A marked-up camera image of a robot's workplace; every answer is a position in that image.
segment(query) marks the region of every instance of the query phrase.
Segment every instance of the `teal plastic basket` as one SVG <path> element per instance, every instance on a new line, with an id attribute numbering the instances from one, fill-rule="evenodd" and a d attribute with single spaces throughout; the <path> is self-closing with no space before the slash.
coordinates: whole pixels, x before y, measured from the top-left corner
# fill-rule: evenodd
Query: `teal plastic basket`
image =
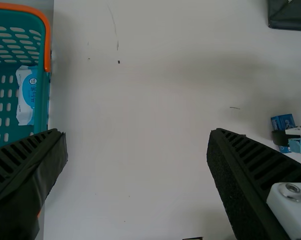
<path id="1" fill-rule="evenodd" d="M 50 86 L 50 73 L 44 66 L 48 21 L 30 13 L 38 11 L 30 7 L 1 6 L 0 3 L 0 147 L 47 130 Z M 16 119 L 19 90 L 16 70 L 22 65 L 38 66 L 34 125 L 19 126 Z"/>

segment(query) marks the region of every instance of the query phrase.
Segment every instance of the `black fabric bag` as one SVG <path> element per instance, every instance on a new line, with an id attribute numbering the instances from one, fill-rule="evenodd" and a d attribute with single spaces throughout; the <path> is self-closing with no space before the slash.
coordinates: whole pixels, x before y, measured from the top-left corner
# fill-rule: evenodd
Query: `black fabric bag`
<path id="1" fill-rule="evenodd" d="M 34 240 L 38 214 L 68 161 L 57 129 L 0 148 L 0 240 Z"/>
<path id="2" fill-rule="evenodd" d="M 268 0 L 268 26 L 301 31 L 301 0 Z"/>

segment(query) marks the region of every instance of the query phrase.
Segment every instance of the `blue box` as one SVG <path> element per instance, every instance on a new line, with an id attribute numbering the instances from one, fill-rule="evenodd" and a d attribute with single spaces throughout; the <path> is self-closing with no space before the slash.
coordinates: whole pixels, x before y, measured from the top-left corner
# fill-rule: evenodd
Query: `blue box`
<path id="1" fill-rule="evenodd" d="M 292 114 L 273 116 L 270 120 L 274 130 L 285 131 L 286 129 L 292 129 L 296 127 Z M 282 154 L 291 153 L 290 148 L 287 146 L 279 146 L 279 151 Z"/>

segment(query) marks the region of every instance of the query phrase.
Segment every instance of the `small blue package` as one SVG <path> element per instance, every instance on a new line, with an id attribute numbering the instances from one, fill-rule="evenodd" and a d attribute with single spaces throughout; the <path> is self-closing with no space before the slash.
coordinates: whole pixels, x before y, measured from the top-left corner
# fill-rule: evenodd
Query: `small blue package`
<path id="1" fill-rule="evenodd" d="M 270 120 L 274 130 L 285 131 L 286 129 L 292 129 L 296 127 L 292 114 L 273 116 Z M 279 151 L 282 154 L 291 153 L 290 148 L 287 146 L 279 146 Z"/>
<path id="2" fill-rule="evenodd" d="M 16 118 L 19 126 L 34 125 L 37 72 L 37 66 L 21 66 L 16 71 L 19 86 Z"/>

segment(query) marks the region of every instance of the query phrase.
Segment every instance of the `metal screw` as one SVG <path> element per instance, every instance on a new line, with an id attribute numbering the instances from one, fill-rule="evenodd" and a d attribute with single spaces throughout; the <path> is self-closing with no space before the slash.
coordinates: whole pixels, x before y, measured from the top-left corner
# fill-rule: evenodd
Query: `metal screw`
<path id="1" fill-rule="evenodd" d="M 301 189 L 292 183 L 281 183 L 278 185 L 278 191 L 291 201 L 301 202 Z"/>

